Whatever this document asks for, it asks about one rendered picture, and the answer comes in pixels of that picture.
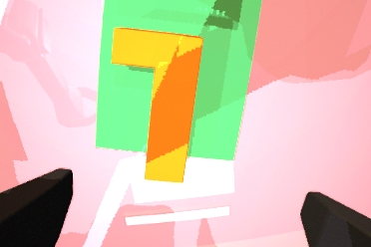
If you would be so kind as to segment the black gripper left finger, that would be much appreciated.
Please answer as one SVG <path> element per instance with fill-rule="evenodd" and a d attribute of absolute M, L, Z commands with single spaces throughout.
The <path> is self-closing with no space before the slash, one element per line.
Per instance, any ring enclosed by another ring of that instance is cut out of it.
<path fill-rule="evenodd" d="M 0 247 L 56 247 L 73 193 L 70 168 L 0 192 Z"/>

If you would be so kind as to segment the orange l-shaped part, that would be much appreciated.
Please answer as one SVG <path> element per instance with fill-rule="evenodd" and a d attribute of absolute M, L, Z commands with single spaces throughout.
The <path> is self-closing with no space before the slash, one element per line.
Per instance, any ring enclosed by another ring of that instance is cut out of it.
<path fill-rule="evenodd" d="M 202 38 L 114 28 L 112 63 L 155 68 L 145 179 L 185 183 Z"/>

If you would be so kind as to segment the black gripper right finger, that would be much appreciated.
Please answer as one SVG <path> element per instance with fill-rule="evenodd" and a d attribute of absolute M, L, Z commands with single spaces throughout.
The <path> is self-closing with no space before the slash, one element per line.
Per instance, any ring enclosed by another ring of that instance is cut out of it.
<path fill-rule="evenodd" d="M 371 217 L 323 192 L 306 193 L 299 219 L 309 247 L 371 247 Z"/>

